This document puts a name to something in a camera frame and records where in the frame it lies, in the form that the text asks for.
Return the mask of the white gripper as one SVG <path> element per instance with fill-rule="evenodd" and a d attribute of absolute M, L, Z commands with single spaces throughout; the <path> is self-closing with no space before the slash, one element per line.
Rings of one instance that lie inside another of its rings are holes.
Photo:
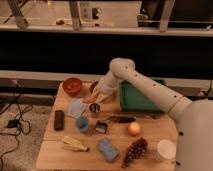
<path fill-rule="evenodd" d="M 100 80 L 93 89 L 92 96 L 95 98 L 96 102 L 103 102 L 110 96 L 111 92 L 112 90 L 106 82 Z"/>

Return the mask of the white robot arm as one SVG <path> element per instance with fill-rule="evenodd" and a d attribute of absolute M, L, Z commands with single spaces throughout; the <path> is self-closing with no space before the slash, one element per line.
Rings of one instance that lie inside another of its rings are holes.
<path fill-rule="evenodd" d="M 213 171 L 213 100 L 192 101 L 135 70 L 135 62 L 114 58 L 93 90 L 104 101 L 125 80 L 175 122 L 178 131 L 175 171 Z"/>

